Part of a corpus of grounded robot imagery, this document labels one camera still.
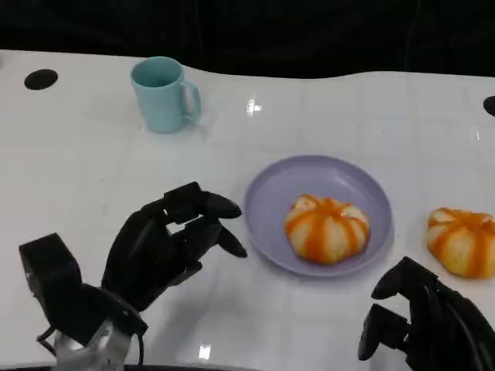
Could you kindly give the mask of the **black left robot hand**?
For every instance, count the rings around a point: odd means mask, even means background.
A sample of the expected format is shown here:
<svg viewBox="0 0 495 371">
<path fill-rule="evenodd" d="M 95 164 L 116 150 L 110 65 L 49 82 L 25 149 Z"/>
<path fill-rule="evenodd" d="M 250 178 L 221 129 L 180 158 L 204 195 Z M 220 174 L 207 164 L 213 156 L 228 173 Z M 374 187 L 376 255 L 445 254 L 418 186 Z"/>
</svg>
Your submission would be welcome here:
<svg viewBox="0 0 495 371">
<path fill-rule="evenodd" d="M 144 311 L 165 289 L 199 272 L 210 248 L 247 257 L 221 223 L 241 214 L 235 202 L 202 190 L 197 182 L 166 192 L 127 218 L 111 246 L 101 286 Z"/>
</svg>

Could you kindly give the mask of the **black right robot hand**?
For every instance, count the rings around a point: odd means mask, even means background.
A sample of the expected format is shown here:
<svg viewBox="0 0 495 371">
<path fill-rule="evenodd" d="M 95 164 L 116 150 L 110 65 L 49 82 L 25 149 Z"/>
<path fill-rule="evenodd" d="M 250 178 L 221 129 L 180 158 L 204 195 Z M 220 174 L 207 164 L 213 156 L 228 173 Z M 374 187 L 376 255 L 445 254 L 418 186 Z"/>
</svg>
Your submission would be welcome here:
<svg viewBox="0 0 495 371">
<path fill-rule="evenodd" d="M 385 345 L 402 351 L 413 370 L 494 368 L 494 330 L 471 300 L 410 257 L 382 276 L 371 297 L 380 301 L 396 294 L 408 299 L 410 317 L 373 304 L 364 320 L 359 360 Z"/>
</svg>

